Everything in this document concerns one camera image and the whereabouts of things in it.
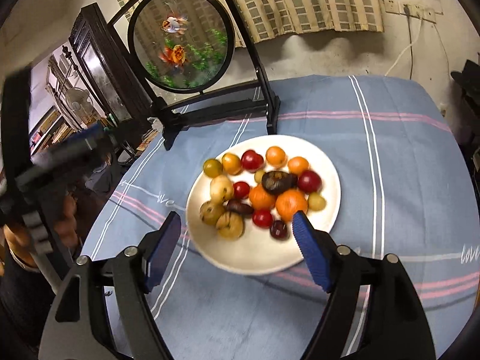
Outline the small tan longan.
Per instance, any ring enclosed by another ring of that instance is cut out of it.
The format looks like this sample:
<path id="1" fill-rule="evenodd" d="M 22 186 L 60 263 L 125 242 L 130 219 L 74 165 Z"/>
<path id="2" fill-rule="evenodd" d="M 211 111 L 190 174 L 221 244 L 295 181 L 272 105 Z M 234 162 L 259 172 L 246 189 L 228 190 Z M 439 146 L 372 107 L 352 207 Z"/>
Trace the small tan longan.
<path id="1" fill-rule="evenodd" d="M 307 199 L 308 208 L 311 211 L 323 211 L 326 208 L 326 199 L 319 193 L 310 193 Z"/>

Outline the dark cherry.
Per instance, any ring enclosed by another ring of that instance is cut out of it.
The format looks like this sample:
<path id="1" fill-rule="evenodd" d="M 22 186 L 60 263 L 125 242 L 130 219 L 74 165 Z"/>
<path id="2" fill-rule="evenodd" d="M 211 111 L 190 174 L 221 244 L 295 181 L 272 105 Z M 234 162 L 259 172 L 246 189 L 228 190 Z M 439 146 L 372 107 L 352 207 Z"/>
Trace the dark cherry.
<path id="1" fill-rule="evenodd" d="M 287 224 L 282 220 L 278 219 L 272 222 L 272 225 L 269 229 L 270 236 L 276 240 L 285 240 L 289 236 L 289 230 Z"/>

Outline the pale round fruit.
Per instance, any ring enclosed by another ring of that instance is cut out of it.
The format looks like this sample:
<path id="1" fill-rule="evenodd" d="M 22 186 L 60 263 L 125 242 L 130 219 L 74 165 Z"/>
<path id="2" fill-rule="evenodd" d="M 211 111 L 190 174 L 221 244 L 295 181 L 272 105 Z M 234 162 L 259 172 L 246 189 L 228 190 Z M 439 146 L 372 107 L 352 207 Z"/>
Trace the pale round fruit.
<path id="1" fill-rule="evenodd" d="M 233 199 L 233 183 L 226 175 L 215 177 L 210 183 L 210 197 L 214 203 L 223 204 Z"/>

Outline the big orange fruit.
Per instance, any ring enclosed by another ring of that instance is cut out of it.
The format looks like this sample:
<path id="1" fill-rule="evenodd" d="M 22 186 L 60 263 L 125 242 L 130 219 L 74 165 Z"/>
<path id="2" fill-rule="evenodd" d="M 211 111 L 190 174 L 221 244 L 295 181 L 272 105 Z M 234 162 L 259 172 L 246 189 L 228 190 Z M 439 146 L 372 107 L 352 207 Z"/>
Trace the big orange fruit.
<path id="1" fill-rule="evenodd" d="M 277 197 L 275 208 L 284 222 L 291 222 L 297 211 L 308 212 L 308 201 L 297 189 L 289 189 Z"/>

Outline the small red tomato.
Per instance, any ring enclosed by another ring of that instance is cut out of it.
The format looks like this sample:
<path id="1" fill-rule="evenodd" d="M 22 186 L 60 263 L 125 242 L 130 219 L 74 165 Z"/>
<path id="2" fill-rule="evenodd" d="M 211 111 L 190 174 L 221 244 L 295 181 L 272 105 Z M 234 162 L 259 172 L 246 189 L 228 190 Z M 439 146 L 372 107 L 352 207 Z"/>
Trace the small red tomato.
<path id="1" fill-rule="evenodd" d="M 233 184 L 233 197 L 237 200 L 244 200 L 249 197 L 251 186 L 245 181 L 238 181 Z"/>

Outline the dark mangosteen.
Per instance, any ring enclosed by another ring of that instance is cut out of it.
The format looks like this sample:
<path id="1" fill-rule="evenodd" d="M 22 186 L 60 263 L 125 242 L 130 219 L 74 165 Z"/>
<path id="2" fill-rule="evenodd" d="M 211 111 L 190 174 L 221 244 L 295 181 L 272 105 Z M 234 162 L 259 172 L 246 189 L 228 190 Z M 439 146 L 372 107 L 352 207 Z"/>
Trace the dark mangosteen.
<path id="1" fill-rule="evenodd" d="M 254 209 L 250 205 L 235 199 L 229 200 L 225 207 L 227 211 L 246 217 L 252 216 L 254 213 Z"/>
<path id="2" fill-rule="evenodd" d="M 284 171 L 270 171 L 263 174 L 261 184 L 271 195 L 278 196 L 289 189 L 297 187 L 298 176 Z"/>

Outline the large red plum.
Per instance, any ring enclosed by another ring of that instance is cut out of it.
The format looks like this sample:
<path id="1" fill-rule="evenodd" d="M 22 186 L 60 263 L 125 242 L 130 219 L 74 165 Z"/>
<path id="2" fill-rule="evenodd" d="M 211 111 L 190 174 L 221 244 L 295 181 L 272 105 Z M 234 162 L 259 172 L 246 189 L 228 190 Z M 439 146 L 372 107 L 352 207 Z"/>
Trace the large red plum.
<path id="1" fill-rule="evenodd" d="M 256 172 L 264 166 L 264 158 L 254 150 L 247 150 L 241 156 L 241 166 L 248 172 Z"/>

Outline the mandarin orange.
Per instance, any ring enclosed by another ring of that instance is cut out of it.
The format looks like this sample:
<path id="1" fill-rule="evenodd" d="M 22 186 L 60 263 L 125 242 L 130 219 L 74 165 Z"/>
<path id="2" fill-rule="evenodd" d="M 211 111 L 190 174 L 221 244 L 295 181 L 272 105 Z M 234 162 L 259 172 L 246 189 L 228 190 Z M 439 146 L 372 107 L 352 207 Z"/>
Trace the mandarin orange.
<path id="1" fill-rule="evenodd" d="M 255 210 L 272 210 L 275 207 L 277 197 L 269 194 L 261 184 L 250 190 L 249 200 Z"/>

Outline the orange persimmon fruit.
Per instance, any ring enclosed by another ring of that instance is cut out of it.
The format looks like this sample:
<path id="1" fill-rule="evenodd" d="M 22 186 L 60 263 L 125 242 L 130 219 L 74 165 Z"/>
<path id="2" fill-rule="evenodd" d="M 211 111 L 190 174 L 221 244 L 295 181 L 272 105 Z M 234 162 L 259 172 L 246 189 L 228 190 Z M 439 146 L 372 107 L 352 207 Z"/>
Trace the orange persimmon fruit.
<path id="1" fill-rule="evenodd" d="M 274 168 L 281 168 L 287 164 L 287 154 L 279 146 L 271 146 L 265 153 L 267 163 Z"/>

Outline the large red apple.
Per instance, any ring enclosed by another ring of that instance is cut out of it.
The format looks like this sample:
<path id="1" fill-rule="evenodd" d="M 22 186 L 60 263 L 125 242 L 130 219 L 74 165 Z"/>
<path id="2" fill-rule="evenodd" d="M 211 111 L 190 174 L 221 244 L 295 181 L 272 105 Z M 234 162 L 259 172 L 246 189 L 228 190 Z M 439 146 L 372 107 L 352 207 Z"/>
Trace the large red apple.
<path id="1" fill-rule="evenodd" d="M 305 194 L 313 194 L 321 189 L 322 179 L 316 172 L 305 170 L 298 176 L 297 185 L 298 189 Z"/>

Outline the red cherry tomato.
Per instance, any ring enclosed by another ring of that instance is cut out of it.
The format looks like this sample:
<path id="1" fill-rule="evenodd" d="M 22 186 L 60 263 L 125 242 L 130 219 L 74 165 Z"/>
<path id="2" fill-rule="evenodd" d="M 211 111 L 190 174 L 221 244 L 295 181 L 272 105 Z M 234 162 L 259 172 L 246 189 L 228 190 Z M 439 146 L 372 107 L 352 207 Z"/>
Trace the red cherry tomato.
<path id="1" fill-rule="evenodd" d="M 270 229 L 273 221 L 272 213 L 267 209 L 255 210 L 252 216 L 252 222 L 258 228 Z"/>

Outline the goldfish round screen ornament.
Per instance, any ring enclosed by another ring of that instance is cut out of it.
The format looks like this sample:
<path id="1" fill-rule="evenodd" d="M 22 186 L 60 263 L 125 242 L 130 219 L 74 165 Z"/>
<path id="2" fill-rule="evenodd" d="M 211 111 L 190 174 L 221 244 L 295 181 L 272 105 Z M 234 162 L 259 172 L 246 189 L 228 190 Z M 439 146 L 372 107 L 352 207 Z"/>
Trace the goldfish round screen ornament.
<path id="1" fill-rule="evenodd" d="M 128 0 L 107 27 L 151 97 L 166 149 L 182 131 L 240 116 L 264 116 L 268 134 L 277 133 L 281 102 L 234 0 Z M 214 88 L 237 38 L 256 77 Z"/>

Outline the orange tomato left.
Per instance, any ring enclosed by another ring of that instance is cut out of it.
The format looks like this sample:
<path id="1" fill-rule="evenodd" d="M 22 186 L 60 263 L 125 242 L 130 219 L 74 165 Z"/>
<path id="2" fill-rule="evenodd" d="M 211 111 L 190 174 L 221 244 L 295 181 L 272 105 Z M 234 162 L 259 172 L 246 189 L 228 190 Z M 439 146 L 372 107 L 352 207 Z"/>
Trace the orange tomato left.
<path id="1" fill-rule="evenodd" d="M 224 171 L 231 176 L 235 176 L 242 172 L 241 159 L 234 153 L 225 153 L 221 158 L 221 163 Z"/>

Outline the small mandarin on plate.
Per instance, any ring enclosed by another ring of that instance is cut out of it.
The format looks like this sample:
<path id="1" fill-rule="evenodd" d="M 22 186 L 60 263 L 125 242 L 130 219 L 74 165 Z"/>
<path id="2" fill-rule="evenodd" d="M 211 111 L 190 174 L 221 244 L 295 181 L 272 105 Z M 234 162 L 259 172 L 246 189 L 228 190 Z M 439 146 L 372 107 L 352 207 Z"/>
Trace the small mandarin on plate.
<path id="1" fill-rule="evenodd" d="M 308 160 L 306 160 L 306 158 L 296 156 L 288 161 L 287 167 L 290 173 L 300 176 L 303 172 L 310 168 L 310 163 Z"/>

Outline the small yellow fruit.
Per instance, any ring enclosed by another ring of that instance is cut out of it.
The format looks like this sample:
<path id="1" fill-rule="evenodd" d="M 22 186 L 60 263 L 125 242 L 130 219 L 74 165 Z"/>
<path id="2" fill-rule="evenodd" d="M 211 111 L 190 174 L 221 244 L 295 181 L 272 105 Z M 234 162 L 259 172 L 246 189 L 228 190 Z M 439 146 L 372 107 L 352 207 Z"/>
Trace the small yellow fruit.
<path id="1" fill-rule="evenodd" d="M 264 169 L 259 169 L 255 172 L 254 174 L 254 179 L 257 184 L 260 184 L 262 182 L 263 175 L 265 174 Z"/>

